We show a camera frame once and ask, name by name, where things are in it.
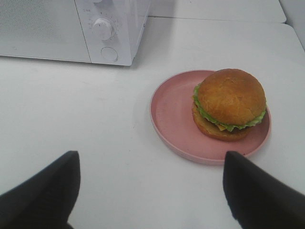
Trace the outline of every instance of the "white microwave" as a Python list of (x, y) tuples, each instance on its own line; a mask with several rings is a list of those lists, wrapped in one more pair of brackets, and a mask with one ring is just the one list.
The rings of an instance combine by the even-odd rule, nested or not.
[(0, 0), (0, 55), (131, 65), (151, 0)]

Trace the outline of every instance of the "top bun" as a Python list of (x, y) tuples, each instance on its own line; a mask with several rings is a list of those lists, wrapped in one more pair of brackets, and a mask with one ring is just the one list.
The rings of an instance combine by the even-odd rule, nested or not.
[(201, 107), (217, 121), (244, 125), (266, 108), (261, 84), (239, 69), (222, 69), (209, 75), (198, 89)]

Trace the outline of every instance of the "hamburger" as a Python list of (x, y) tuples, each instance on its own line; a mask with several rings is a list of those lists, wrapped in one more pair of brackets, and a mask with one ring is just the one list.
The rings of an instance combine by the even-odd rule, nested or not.
[(222, 69), (195, 86), (192, 114), (199, 130), (224, 141), (247, 136), (266, 113), (263, 87), (251, 74)]

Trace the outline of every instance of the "white countertop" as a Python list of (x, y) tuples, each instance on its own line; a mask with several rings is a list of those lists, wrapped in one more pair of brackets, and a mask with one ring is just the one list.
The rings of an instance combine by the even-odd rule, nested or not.
[(278, 0), (152, 0), (151, 16), (284, 23)]
[(173, 153), (149, 102), (170, 76), (240, 68), (263, 85), (272, 116), (250, 159), (305, 193), (305, 53), (279, 23), (149, 18), (131, 67), (0, 58), (0, 193), (68, 150), (81, 158), (76, 229), (237, 229), (222, 166)]

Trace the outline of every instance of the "lettuce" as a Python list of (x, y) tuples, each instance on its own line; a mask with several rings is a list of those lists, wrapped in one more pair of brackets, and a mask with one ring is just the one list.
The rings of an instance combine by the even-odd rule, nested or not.
[(247, 126), (254, 126), (258, 123), (261, 123), (263, 118), (264, 118), (264, 115), (266, 114), (266, 110), (264, 110), (259, 116), (257, 116), (255, 119), (247, 122), (245, 125), (229, 125), (229, 124), (225, 124), (225, 123), (221, 123), (219, 121), (217, 121), (216, 119), (214, 119), (213, 117), (211, 117), (202, 107), (201, 107), (201, 104), (198, 100), (198, 89), (200, 87), (200, 84), (198, 84), (197, 86), (195, 86), (194, 88), (194, 101), (195, 101), (195, 104), (197, 106), (197, 109), (199, 111), (199, 113), (201, 114), (201, 116), (203, 118), (206, 118), (208, 121), (210, 121), (211, 123), (214, 123), (214, 124), (217, 124), (217, 125), (222, 125), (224, 128), (226, 128), (226, 130), (228, 131), (233, 131), (234, 128), (238, 128), (238, 129), (244, 129), (246, 128)]

